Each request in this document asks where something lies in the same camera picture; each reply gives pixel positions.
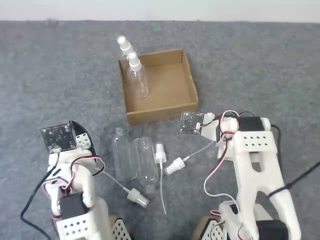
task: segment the white spray nozzle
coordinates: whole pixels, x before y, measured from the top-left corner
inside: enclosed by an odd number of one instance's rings
[[[144,197],[137,189],[132,188],[129,192],[128,196],[126,197],[130,201],[139,204],[144,209],[149,204],[150,200],[146,197]]]
[[[131,43],[126,39],[125,36],[118,36],[116,41],[118,42],[123,55],[128,55],[134,51]]]
[[[137,53],[135,51],[130,52],[128,57],[130,69],[135,72],[139,71],[142,68],[142,64],[140,62],[140,59],[138,58]]]
[[[183,169],[185,166],[186,166],[185,162],[181,159],[181,157],[178,157],[164,171],[169,176],[174,172],[180,169]]]
[[[165,163],[167,161],[167,155],[165,152],[165,147],[162,142],[157,142],[155,144],[155,162],[157,164]]]

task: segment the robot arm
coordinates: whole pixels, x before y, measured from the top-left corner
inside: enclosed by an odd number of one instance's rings
[[[276,232],[272,228],[279,227],[283,230],[280,234],[287,236],[279,239],[300,240],[301,230],[288,190],[283,190],[270,198],[280,221],[272,220],[263,207],[256,204],[258,191],[269,195],[284,186],[277,158],[277,146],[270,131],[270,121],[265,117],[229,116],[223,117],[219,122],[220,117],[216,117],[213,113],[205,113],[198,124],[185,115],[184,113],[181,118],[180,132],[184,132],[185,126],[191,126],[191,129],[194,126],[197,132],[193,134],[217,142],[218,158],[221,158],[228,144],[224,159],[233,161],[234,164],[238,187],[236,201],[239,209],[233,201],[225,201],[219,206],[219,211],[230,239],[277,239],[270,234]],[[197,115],[198,113],[188,114],[194,116],[193,119]],[[230,140],[226,143],[222,135]],[[252,163],[259,163],[261,171],[254,170]]]
[[[51,199],[59,238],[112,240],[108,206],[102,198],[95,197],[92,171],[98,156],[91,152],[94,149],[87,133],[72,137],[72,131],[70,123],[42,130],[44,138],[48,134],[49,141],[45,139],[45,142],[50,143],[47,145],[50,152],[48,171],[58,157],[58,164],[43,187]]]
[[[228,118],[221,124],[221,131],[234,132],[226,155],[234,164],[239,206],[239,212],[235,215],[242,229],[239,229],[240,226],[234,228],[234,225],[228,223],[232,216],[230,212],[225,211],[224,204],[219,208],[221,217],[225,220],[225,226],[232,240],[238,240],[240,235],[246,237],[244,239],[265,239],[257,227],[257,214],[255,214],[257,193],[261,191],[268,195],[285,185],[277,158],[277,146],[270,131],[270,122],[267,118],[259,117]],[[259,162],[261,171],[253,169],[253,159]],[[288,239],[301,239],[290,192],[284,190],[272,196],[270,200],[281,222],[287,228]]]

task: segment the transparent bottle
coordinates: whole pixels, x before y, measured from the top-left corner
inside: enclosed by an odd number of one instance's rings
[[[144,186],[145,193],[152,194],[159,179],[153,143],[149,137],[140,137],[133,141],[133,148],[138,165],[138,180]]]
[[[143,99],[149,95],[149,84],[145,67],[141,64],[137,53],[131,52],[127,71],[127,85],[134,98]]]
[[[131,139],[121,127],[115,128],[112,151],[115,178],[119,182],[135,179],[137,177],[137,164],[132,155]]]

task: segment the circuit board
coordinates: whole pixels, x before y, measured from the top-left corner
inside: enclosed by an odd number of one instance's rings
[[[41,134],[49,154],[77,148],[70,123],[43,128]]]
[[[180,121],[180,133],[200,135],[204,115],[203,112],[183,112]]]

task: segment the open cardboard box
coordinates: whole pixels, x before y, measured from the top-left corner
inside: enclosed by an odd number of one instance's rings
[[[170,120],[180,117],[183,111],[197,110],[197,90],[183,49],[141,54],[139,59],[149,83],[149,95],[143,99],[129,94],[129,64],[126,59],[119,59],[125,113],[130,124]]]

